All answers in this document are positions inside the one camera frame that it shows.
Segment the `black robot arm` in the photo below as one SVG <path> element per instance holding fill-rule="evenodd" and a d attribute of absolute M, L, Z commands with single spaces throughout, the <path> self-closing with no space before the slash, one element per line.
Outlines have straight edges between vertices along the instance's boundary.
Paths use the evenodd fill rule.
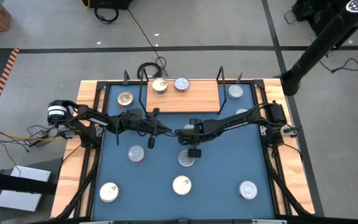
<path fill-rule="evenodd" d="M 265 108 L 268 120 L 261 117 L 259 109 Z M 271 143 L 282 141 L 281 127 L 287 123 L 282 105 L 276 102 L 257 105 L 250 110 L 230 116 L 228 118 L 215 120 L 198 120 L 192 119 L 193 123 L 190 129 L 178 129 L 175 133 L 178 136 L 178 142 L 181 145 L 196 146 L 201 142 L 211 141 L 220 136 L 223 132 L 239 128 L 247 124 L 259 124 L 263 126 L 266 140 Z"/>
<path fill-rule="evenodd" d="M 75 116 L 72 115 L 70 108 L 76 113 Z M 150 134 L 148 147 L 153 148 L 154 136 L 172 131 L 157 120 L 158 114 L 159 109 L 155 108 L 153 113 L 147 114 L 145 118 L 142 118 L 140 109 L 131 109 L 116 116 L 108 116 L 87 105 L 78 105 L 70 100 L 55 100 L 49 104 L 48 122 L 54 126 L 64 125 L 73 131 L 81 138 L 82 147 L 100 146 L 100 134 L 96 134 L 95 128 L 85 126 L 81 122 L 81 120 L 87 120 L 106 128 L 107 131 L 117 136 L 126 130 L 137 131 L 142 136 Z"/>

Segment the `canned food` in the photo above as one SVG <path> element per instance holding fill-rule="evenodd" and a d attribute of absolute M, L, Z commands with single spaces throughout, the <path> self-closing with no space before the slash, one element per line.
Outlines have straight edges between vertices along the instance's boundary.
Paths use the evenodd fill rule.
<path fill-rule="evenodd" d="M 178 160 L 180 165 L 184 167 L 191 167 L 194 164 L 195 158 L 190 158 L 188 155 L 188 150 L 185 149 L 179 153 Z"/>
<path fill-rule="evenodd" d="M 141 162 L 144 159 L 144 149 L 142 146 L 134 146 L 129 149 L 128 157 L 132 162 Z"/>
<path fill-rule="evenodd" d="M 168 89 L 168 82 L 164 78 L 156 78 L 153 81 L 152 86 L 154 92 L 156 92 L 157 94 L 163 94 Z"/>
<path fill-rule="evenodd" d="M 132 106 L 134 104 L 134 95 L 128 91 L 122 92 L 118 95 L 117 101 L 121 106 Z"/>
<path fill-rule="evenodd" d="M 241 86 L 232 85 L 229 87 L 229 97 L 233 100 L 240 98 L 242 94 L 244 94 L 244 91 L 242 90 Z"/>
<path fill-rule="evenodd" d="M 104 202 L 112 202 L 118 197 L 118 186 L 113 183 L 105 183 L 100 188 L 100 199 Z"/>
<path fill-rule="evenodd" d="M 247 109 L 238 109 L 236 111 L 236 114 L 241 114 L 241 113 L 244 113 L 244 112 L 247 112 L 248 110 Z"/>
<path fill-rule="evenodd" d="M 184 175 L 179 175 L 173 180 L 173 191 L 178 195 L 186 195 L 191 190 L 191 181 Z"/>
<path fill-rule="evenodd" d="M 185 77 L 175 79 L 175 89 L 179 92 L 187 91 L 190 87 L 190 82 Z"/>
<path fill-rule="evenodd" d="M 258 192 L 258 189 L 256 188 L 256 185 L 251 181 L 243 181 L 239 185 L 239 194 L 241 197 L 252 200 L 256 197 L 256 194 Z"/>

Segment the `black bag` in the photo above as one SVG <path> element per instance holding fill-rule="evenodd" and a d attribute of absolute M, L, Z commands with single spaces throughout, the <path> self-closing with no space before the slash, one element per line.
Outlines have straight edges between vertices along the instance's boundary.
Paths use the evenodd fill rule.
<path fill-rule="evenodd" d="M 94 8 L 99 3 L 108 2 L 114 5 L 115 9 L 128 9 L 129 3 L 133 0 L 81 0 L 86 7 Z"/>

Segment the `black pole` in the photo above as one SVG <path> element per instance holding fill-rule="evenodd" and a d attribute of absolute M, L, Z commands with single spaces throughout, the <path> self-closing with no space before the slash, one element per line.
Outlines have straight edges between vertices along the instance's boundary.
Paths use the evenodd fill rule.
<path fill-rule="evenodd" d="M 291 70 L 281 74 L 284 94 L 292 96 L 297 93 L 302 77 L 357 24 L 358 0 L 351 0 L 311 43 Z"/>

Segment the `blue table surface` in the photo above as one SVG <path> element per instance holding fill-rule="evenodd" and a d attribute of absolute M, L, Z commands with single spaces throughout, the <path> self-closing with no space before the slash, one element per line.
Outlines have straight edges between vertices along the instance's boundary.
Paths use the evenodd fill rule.
<path fill-rule="evenodd" d="M 216 113 L 171 113 L 160 114 L 158 119 L 169 128 L 181 129 L 190 118 L 222 119 L 235 114 L 239 108 L 254 106 L 250 85 L 241 85 L 244 95 L 238 100 L 227 98 L 227 103 L 218 116 Z M 130 91 L 135 96 L 132 108 L 141 108 L 137 101 L 139 86 L 113 85 L 110 92 L 108 114 L 121 111 L 117 96 Z M 144 86 L 142 101 L 146 102 Z M 219 87 L 219 99 L 223 102 L 223 87 Z M 98 180 L 96 184 L 93 220 L 212 220 L 242 218 L 273 218 L 273 205 L 265 162 L 257 125 L 251 124 L 226 131 L 220 137 L 201 143 L 202 157 L 191 167 L 182 167 L 179 153 L 188 149 L 179 145 L 177 138 L 164 135 L 156 137 L 154 149 L 147 148 L 149 135 L 140 137 L 135 131 L 125 131 L 116 136 L 106 133 Z M 133 163 L 128 150 L 140 145 L 145 149 L 145 159 Z M 189 194 L 177 195 L 172 182 L 178 175 L 190 178 Z M 256 184 L 255 199 L 246 200 L 238 194 L 243 180 Z M 118 198 L 103 202 L 99 191 L 106 182 L 119 187 Z"/>

